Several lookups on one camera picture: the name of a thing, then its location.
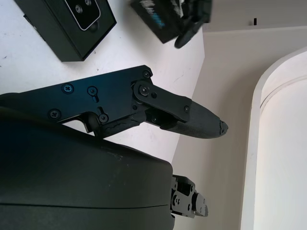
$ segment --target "robotic arm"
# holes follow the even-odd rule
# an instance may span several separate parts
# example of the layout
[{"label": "robotic arm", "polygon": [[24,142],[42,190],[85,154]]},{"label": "robotic arm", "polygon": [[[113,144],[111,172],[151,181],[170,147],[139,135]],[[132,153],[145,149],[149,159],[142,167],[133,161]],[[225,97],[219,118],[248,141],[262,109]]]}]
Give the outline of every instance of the robotic arm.
[{"label": "robotic arm", "polygon": [[[103,140],[142,122],[196,138],[228,126],[139,66],[0,96],[0,229],[171,230],[207,216],[204,197],[161,159]],[[61,124],[84,123],[95,137]]]}]

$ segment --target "electronic device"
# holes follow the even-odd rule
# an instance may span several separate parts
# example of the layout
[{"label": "electronic device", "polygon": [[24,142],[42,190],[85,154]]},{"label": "electronic device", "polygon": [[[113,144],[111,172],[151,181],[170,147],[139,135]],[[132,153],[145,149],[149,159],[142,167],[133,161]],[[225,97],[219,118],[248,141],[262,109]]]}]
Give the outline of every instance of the electronic device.
[{"label": "electronic device", "polygon": [[132,0],[132,8],[162,43],[182,48],[211,19],[212,0]]},{"label": "electronic device", "polygon": [[107,0],[15,2],[61,61],[84,61],[116,24]]},{"label": "electronic device", "polygon": [[[174,214],[208,216],[170,163],[104,140],[142,122],[196,138],[227,132],[151,76],[139,66],[0,96],[1,230],[172,230]],[[71,120],[95,136],[63,125]]]}]

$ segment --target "black metal bracket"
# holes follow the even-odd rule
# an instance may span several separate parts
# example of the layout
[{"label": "black metal bracket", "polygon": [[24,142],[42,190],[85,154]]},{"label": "black metal bracket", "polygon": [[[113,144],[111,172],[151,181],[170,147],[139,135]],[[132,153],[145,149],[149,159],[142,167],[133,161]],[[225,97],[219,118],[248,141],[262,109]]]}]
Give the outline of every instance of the black metal bracket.
[{"label": "black metal bracket", "polygon": [[175,95],[143,80],[135,83],[133,93],[139,102],[167,112],[180,121],[189,121],[190,98]]},{"label": "black metal bracket", "polygon": [[184,176],[173,175],[171,206],[172,213],[194,218],[208,216],[206,199],[195,190],[195,184]]},{"label": "black metal bracket", "polygon": [[[199,110],[203,108],[200,105],[195,110],[192,100],[187,97],[154,86],[152,75],[147,66],[138,66],[3,95],[0,106],[60,124],[79,120],[87,132],[94,132],[99,138],[109,137],[142,122],[193,137],[212,138],[224,134],[220,132],[217,116],[205,108]],[[204,117],[210,126],[202,122]]]}]

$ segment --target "hex screw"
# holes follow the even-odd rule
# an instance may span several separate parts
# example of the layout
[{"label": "hex screw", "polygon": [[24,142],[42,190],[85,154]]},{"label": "hex screw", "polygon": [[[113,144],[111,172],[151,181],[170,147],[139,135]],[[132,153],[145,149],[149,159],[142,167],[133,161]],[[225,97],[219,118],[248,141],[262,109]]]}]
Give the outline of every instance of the hex screw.
[{"label": "hex screw", "polygon": [[87,93],[91,96],[95,96],[98,92],[98,89],[94,86],[91,86],[87,89]]},{"label": "hex screw", "polygon": [[107,117],[106,114],[101,114],[101,115],[99,116],[99,121],[100,121],[102,124],[106,123],[108,120],[109,120],[109,118]]},{"label": "hex screw", "polygon": [[149,89],[148,87],[144,86],[144,85],[141,85],[140,86],[140,93],[143,95],[143,96],[147,96],[149,94]]},{"label": "hex screw", "polygon": [[150,77],[151,77],[150,72],[149,72],[148,70],[144,70],[144,71],[143,71],[143,77],[145,77],[145,78],[150,78]]}]

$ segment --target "white wall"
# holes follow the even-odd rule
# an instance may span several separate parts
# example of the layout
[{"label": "white wall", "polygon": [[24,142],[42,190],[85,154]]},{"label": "white wall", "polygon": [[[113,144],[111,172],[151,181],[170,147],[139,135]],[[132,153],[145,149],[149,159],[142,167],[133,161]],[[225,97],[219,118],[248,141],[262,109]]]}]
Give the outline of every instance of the white wall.
[{"label": "white wall", "polygon": [[254,230],[307,229],[307,80],[266,104],[259,128]]},{"label": "white wall", "polygon": [[208,200],[209,216],[176,216],[175,229],[237,230],[255,86],[275,61],[307,46],[307,28],[209,33],[204,34],[204,43],[205,60],[193,100],[219,115],[229,131],[211,140],[180,137],[174,173],[195,182]]},{"label": "white wall", "polygon": [[[307,25],[305,0],[213,1],[212,20],[206,31],[230,31]],[[257,18],[256,27],[253,19]]]}]

